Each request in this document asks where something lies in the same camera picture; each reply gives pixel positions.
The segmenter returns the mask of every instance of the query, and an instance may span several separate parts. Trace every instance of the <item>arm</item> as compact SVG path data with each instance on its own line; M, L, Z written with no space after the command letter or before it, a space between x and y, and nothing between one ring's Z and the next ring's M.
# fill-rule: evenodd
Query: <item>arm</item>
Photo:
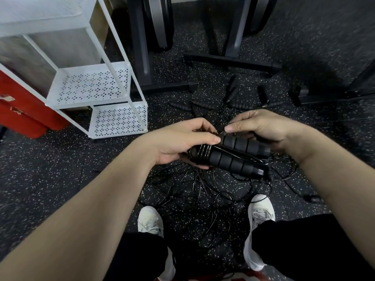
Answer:
M375 268L375 170L312 127L267 110L238 115L226 132L255 132L291 155Z
M215 131L196 118L134 140L0 263L0 280L102 280L151 168L220 141L200 128Z

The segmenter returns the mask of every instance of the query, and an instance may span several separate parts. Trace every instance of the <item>right hand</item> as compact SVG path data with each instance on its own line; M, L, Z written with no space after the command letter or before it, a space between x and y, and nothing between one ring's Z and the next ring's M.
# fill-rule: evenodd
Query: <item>right hand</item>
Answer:
M288 153L288 148L298 136L304 134L306 125L265 109L246 111L233 118L225 132L251 132L272 141L275 151Z

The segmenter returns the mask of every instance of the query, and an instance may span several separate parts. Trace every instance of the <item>left hand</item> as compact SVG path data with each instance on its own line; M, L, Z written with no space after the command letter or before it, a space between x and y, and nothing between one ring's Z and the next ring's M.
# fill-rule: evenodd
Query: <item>left hand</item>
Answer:
M185 152L194 145L215 145L220 137L212 134L217 132L215 127L204 118L177 122L161 129L146 133L132 142L140 148L147 149L147 154L153 156L155 164L168 164L174 160L184 160L192 165ZM208 169L207 165L198 165Z

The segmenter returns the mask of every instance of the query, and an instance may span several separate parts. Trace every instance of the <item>black pants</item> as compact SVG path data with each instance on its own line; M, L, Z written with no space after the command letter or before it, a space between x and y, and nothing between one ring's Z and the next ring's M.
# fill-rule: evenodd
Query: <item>black pants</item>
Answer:
M332 214L266 221L253 231L252 248L264 263L295 281L375 280L375 270ZM162 237L125 233L105 280L152 281L164 271L167 256Z

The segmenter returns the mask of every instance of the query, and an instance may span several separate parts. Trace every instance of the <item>white sneaker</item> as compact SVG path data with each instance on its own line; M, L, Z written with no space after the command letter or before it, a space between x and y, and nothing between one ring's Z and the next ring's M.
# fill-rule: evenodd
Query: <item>white sneaker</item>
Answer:
M155 208L145 206L138 215L138 231L159 235L164 238L163 220ZM176 269L173 265L172 251L168 247L168 257L165 261L165 270L158 277L160 281L170 281L173 279Z
M260 271L265 266L262 258L251 249L251 233L256 227L262 224L264 221L275 220L275 211L269 198L266 198L264 194L257 194L252 199L253 201L259 201L256 203L250 203L247 209L247 215L250 221L250 233L245 241L245 247L243 248L243 257L249 267L254 271Z

